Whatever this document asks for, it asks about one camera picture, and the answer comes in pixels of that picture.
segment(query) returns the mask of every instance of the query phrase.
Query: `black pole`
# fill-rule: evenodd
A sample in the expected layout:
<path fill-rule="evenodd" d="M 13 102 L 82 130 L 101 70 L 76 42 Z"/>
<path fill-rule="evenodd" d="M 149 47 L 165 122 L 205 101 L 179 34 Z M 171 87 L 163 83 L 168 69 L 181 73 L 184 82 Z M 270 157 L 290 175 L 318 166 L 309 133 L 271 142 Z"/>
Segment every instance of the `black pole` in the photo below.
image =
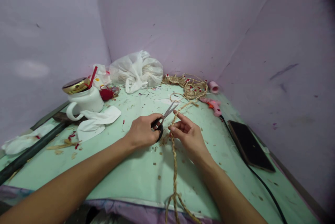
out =
<path fill-rule="evenodd" d="M 0 185 L 5 183 L 12 174 L 24 166 L 29 159 L 34 157 L 40 150 L 42 150 L 56 135 L 64 130 L 70 123 L 61 122 L 53 128 L 48 134 L 37 141 L 33 146 L 29 147 L 23 154 L 17 157 L 13 162 L 0 171 Z"/>

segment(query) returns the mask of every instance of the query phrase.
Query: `pink glue gun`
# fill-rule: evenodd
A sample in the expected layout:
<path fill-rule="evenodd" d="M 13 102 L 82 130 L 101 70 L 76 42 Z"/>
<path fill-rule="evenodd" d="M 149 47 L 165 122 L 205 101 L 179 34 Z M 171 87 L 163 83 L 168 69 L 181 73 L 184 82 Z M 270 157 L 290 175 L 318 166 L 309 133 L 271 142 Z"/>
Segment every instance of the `pink glue gun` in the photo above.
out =
<path fill-rule="evenodd" d="M 214 110 L 214 116 L 219 117 L 222 115 L 220 110 L 221 102 L 213 99 L 207 99 L 207 98 L 200 98 L 201 102 L 207 103 L 209 105 L 209 108 L 212 108 Z"/>

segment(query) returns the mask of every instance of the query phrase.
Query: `smartphone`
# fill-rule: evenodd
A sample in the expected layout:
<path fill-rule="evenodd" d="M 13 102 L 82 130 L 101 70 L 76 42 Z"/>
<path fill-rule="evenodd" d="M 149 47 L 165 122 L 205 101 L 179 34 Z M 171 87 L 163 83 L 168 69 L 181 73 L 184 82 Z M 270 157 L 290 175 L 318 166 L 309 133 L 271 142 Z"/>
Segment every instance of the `smartphone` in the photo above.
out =
<path fill-rule="evenodd" d="M 268 172 L 276 171 L 248 126 L 231 120 L 228 121 L 228 125 L 233 140 L 247 164 Z"/>

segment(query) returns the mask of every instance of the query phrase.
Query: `white mug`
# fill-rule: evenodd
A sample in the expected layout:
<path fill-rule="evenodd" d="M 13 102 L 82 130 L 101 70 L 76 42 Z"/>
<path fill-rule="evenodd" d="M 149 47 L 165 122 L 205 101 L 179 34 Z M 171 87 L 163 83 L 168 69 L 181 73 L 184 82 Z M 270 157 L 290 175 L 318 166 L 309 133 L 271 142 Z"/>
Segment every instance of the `white mug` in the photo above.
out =
<path fill-rule="evenodd" d="M 76 105 L 78 105 L 80 111 L 100 112 L 104 108 L 104 101 L 100 96 L 100 92 L 94 86 L 86 91 L 68 95 L 68 99 L 71 103 L 66 109 L 66 115 L 72 121 L 78 121 L 84 116 L 83 114 L 77 117 L 73 115 L 73 108 Z"/>

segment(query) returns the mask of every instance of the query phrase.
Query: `purple fabric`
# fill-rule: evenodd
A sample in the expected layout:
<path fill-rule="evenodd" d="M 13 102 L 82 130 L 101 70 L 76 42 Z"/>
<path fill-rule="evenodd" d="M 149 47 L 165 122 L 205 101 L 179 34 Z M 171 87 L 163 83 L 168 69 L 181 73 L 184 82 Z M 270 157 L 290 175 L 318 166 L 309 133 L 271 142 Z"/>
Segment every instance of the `purple fabric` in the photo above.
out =
<path fill-rule="evenodd" d="M 11 187 L 11 186 L 0 186 L 0 200 L 12 200 L 15 198 L 28 197 L 32 190 Z M 123 201 L 116 201 L 110 199 L 99 199 L 99 200 L 87 200 L 84 204 L 88 204 L 101 210 L 104 209 L 106 213 L 115 213 L 123 216 L 134 224 L 158 224 L 165 223 L 165 209 L 149 207 L 145 205 L 127 203 Z M 178 213 L 181 224 L 191 224 L 193 221 L 185 213 Z M 218 224 L 219 221 L 212 220 L 209 218 L 202 218 L 201 222 L 204 224 Z M 176 223 L 174 218 L 174 212 L 169 211 L 168 223 Z"/>

